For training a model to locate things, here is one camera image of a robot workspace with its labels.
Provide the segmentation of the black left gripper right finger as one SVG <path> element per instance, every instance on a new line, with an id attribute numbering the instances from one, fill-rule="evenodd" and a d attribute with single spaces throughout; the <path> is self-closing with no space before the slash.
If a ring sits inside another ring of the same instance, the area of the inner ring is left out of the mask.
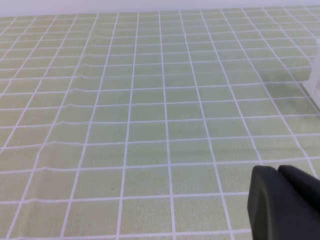
<path id="1" fill-rule="evenodd" d="M 320 181 L 292 165 L 280 165 L 281 173 L 295 191 L 317 212 L 320 212 Z"/>

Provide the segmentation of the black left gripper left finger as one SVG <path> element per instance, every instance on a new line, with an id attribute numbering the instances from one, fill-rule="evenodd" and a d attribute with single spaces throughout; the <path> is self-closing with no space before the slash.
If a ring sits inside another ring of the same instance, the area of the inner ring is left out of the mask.
<path id="1" fill-rule="evenodd" d="M 320 212 L 316 212 L 270 166 L 251 172 L 247 211 L 254 240 L 318 240 Z"/>

